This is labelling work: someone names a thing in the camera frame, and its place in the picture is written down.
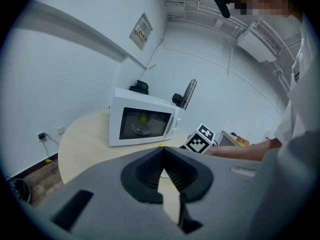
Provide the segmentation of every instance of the microwave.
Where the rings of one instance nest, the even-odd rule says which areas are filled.
[[[172,139],[183,114],[182,108],[166,100],[116,87],[110,108],[109,145]]]

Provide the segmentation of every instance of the fan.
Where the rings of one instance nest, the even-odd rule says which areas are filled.
[[[196,79],[191,80],[188,87],[185,90],[183,97],[180,94],[175,93],[172,97],[172,102],[176,104],[179,108],[186,110],[196,86]]]

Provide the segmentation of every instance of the human arm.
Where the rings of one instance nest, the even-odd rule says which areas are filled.
[[[222,158],[262,161],[268,150],[281,146],[281,142],[273,138],[251,146],[213,146],[205,154]]]

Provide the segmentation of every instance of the air conditioner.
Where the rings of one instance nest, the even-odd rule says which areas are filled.
[[[282,47],[272,34],[259,22],[253,22],[237,40],[238,46],[251,54],[258,62],[274,62]]]

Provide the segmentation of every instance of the black baseboard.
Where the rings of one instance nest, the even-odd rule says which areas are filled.
[[[50,160],[57,160],[58,159],[58,153],[50,156]],[[46,162],[45,160],[42,160],[38,163],[36,163],[35,165],[29,167],[28,169],[25,169],[24,171],[18,173],[16,176],[13,176],[13,179],[23,179],[24,177],[28,176],[29,174],[32,174],[33,172],[35,172],[36,170],[39,170],[40,168],[44,167],[45,165],[47,165],[48,162]]]

